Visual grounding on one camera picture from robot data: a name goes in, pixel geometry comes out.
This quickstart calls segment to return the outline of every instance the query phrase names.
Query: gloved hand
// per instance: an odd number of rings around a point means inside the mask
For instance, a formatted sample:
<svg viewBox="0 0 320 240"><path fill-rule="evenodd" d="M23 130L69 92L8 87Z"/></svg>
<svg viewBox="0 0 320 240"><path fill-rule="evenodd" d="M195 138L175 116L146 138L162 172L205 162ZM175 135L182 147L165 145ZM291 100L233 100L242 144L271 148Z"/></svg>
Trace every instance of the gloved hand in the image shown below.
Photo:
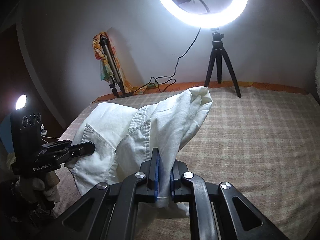
<svg viewBox="0 0 320 240"><path fill-rule="evenodd" d="M38 202L36 191L42 191L48 201L60 202L57 185L60 182L55 171L46 173L44 180L39 178L26 179L19 177L15 184L15 190L29 203Z"/></svg>

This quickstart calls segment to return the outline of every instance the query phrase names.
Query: white wall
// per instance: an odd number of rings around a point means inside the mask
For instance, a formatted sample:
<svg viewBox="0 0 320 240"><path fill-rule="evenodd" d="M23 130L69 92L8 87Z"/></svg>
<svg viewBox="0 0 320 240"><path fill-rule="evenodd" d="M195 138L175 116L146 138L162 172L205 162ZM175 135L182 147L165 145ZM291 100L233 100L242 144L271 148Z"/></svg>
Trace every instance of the white wall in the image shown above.
<svg viewBox="0 0 320 240"><path fill-rule="evenodd" d="M100 81L94 35L108 31L128 80L141 85L173 74L197 33L159 0L25 0L21 20L32 64L67 123L111 93ZM301 0L248 0L243 14L220 30L239 81L315 88L316 22ZM211 32L202 30L180 61L177 82L203 81L211 48ZM225 66L222 78L231 80Z"/></svg>

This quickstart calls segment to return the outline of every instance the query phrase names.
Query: bright led light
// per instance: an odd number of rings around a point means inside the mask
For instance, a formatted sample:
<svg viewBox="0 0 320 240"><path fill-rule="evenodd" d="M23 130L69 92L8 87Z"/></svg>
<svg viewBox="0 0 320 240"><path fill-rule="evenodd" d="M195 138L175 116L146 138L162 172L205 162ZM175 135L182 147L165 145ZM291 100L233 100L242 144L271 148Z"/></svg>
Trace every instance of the bright led light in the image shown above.
<svg viewBox="0 0 320 240"><path fill-rule="evenodd" d="M27 101L27 96L26 95L21 95L17 100L16 110L18 110L20 108L23 108L25 106L25 104L26 104L26 101Z"/></svg>
<svg viewBox="0 0 320 240"><path fill-rule="evenodd" d="M218 28L237 19L242 14L248 0L232 0L228 8L218 13L193 14L178 7L172 0L160 0L163 6L181 21L203 28Z"/></svg>

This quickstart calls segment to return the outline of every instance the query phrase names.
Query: plaid blanket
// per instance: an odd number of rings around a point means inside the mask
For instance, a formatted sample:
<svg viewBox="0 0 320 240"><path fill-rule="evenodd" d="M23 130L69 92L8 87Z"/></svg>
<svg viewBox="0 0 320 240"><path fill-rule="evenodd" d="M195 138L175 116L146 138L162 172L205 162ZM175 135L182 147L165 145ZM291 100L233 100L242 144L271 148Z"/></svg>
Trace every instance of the plaid blanket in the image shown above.
<svg viewBox="0 0 320 240"><path fill-rule="evenodd" d="M179 92L116 98L109 102L140 108ZM177 159L204 180L231 182L291 240L303 239L320 214L320 111L311 95L253 87L210 90L212 108L199 132ZM87 107L60 140L72 140ZM62 213L79 197L72 175L57 171ZM190 239L189 220L155 220L136 239Z"/></svg>

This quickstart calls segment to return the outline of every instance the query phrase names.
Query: checkered bedspread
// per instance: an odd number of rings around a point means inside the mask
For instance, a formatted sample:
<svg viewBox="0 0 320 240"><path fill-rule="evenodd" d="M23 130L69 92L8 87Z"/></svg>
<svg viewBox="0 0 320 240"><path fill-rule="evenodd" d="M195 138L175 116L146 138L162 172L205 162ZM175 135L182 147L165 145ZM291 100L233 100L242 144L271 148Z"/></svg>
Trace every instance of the checkered bedspread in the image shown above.
<svg viewBox="0 0 320 240"><path fill-rule="evenodd" d="M140 108L179 92L109 102ZM212 108L177 159L204 180L231 182L291 240L303 239L320 214L320 108L311 95L253 87L210 90ZM72 140L98 103L87 107L60 140ZM79 197L72 175L57 171L63 212ZM186 219L155 220L136 239L190 239Z"/></svg>

